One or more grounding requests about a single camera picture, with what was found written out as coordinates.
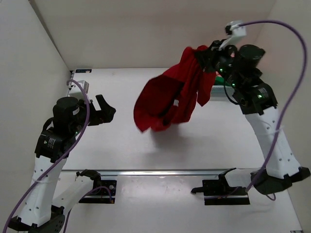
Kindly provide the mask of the red t-shirt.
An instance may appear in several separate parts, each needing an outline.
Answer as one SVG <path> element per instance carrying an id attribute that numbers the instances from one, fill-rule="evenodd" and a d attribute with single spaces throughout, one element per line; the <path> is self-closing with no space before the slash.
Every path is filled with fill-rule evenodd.
<path id="1" fill-rule="evenodd" d="M 203 72 L 195 57 L 196 52 L 206 49 L 205 45 L 186 47 L 178 64 L 146 83 L 133 110 L 141 132 L 160 132 L 189 122 L 196 104 L 204 106 L 209 101 L 216 73 Z"/>

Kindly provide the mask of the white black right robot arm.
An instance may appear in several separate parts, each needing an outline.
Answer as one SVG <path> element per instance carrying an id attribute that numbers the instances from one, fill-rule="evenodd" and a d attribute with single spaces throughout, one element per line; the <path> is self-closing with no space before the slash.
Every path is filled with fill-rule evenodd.
<path id="1" fill-rule="evenodd" d="M 260 78 L 262 72 L 257 65 L 264 55 L 264 49 L 250 44 L 240 48 L 227 45 L 222 49 L 219 40 L 194 53 L 204 72 L 218 72 L 233 88 L 235 104 L 251 125 L 264 156 L 261 168 L 233 168 L 219 175 L 218 190 L 226 195 L 235 188 L 248 191 L 250 187 L 269 195 L 311 175 L 296 160 L 279 122 L 281 114 L 274 92 Z"/>

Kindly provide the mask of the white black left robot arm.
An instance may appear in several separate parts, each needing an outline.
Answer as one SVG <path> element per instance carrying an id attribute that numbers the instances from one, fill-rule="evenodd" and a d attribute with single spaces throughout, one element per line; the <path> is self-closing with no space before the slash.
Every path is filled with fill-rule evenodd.
<path id="1" fill-rule="evenodd" d="M 116 109 L 102 95 L 97 95 L 96 100 L 99 110 L 92 101 L 75 97 L 56 102 L 53 116 L 45 122 L 37 141 L 31 186 L 17 204 L 23 208 L 17 216 L 9 215 L 3 232 L 64 233 L 73 206 L 86 196 L 99 196 L 100 203 L 114 203 L 114 185 L 105 184 L 100 173 L 90 169 L 78 172 L 75 182 L 54 196 L 62 168 L 86 127 L 113 120 Z"/>

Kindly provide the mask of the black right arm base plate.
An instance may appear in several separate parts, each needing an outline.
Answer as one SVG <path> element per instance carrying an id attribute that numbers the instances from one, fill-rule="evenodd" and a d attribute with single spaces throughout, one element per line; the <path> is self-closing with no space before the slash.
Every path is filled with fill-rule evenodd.
<path id="1" fill-rule="evenodd" d="M 245 188 L 230 187 L 220 180 L 202 180 L 202 186 L 193 188 L 191 193 L 203 193 L 205 206 L 250 205 Z"/>

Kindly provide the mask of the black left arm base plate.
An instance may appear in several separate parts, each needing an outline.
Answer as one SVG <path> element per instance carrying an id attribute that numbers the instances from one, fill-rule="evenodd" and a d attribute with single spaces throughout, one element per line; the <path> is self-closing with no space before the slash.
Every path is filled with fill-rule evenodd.
<path id="1" fill-rule="evenodd" d="M 83 197 L 79 203 L 114 204 L 116 199 L 117 177 L 102 176 L 99 183 L 94 184 L 93 191 Z"/>

